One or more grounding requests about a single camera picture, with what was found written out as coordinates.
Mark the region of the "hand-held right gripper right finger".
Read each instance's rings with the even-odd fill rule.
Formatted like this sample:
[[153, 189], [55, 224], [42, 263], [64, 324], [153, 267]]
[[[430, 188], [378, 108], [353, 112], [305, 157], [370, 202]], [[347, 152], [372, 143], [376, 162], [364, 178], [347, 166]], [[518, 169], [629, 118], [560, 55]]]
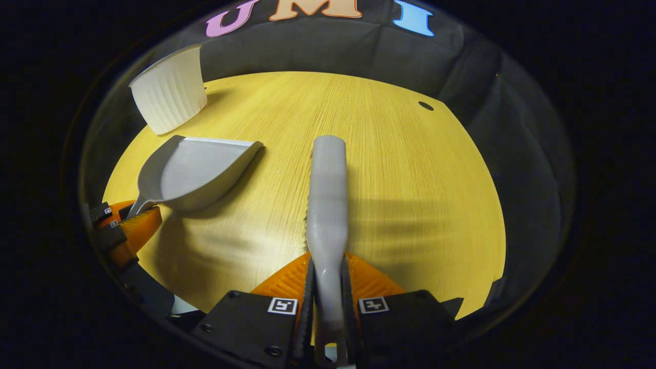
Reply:
[[462, 297], [406, 292], [355, 254], [342, 262], [347, 361], [356, 367], [437, 367], [458, 336]]

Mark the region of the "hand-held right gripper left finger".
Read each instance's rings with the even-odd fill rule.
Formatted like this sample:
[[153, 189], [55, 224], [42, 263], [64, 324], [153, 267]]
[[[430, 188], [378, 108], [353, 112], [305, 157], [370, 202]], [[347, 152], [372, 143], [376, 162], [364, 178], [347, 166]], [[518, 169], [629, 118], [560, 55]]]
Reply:
[[247, 367], [310, 367], [313, 304], [314, 264], [305, 253], [252, 292], [227, 292], [192, 334]]

